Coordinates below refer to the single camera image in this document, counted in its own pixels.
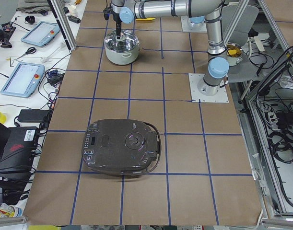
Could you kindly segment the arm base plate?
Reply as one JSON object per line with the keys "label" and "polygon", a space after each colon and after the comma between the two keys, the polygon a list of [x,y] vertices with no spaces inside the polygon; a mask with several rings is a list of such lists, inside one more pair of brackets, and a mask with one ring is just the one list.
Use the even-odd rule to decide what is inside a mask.
{"label": "arm base plate", "polygon": [[182,31],[188,33],[206,33],[205,17],[193,17],[181,16]]}
{"label": "arm base plate", "polygon": [[204,82],[204,74],[189,73],[188,77],[192,102],[229,103],[223,80],[219,86],[209,86]]}

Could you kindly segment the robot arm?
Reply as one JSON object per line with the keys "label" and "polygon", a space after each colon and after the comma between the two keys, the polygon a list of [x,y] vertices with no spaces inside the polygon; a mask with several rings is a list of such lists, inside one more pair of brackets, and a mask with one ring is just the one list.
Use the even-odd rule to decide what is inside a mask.
{"label": "robot arm", "polygon": [[193,22],[204,17],[208,66],[197,89],[202,95],[214,96],[229,70],[223,42],[222,8],[222,0],[112,0],[107,10],[116,22],[117,35],[122,24],[136,19],[186,16]]}

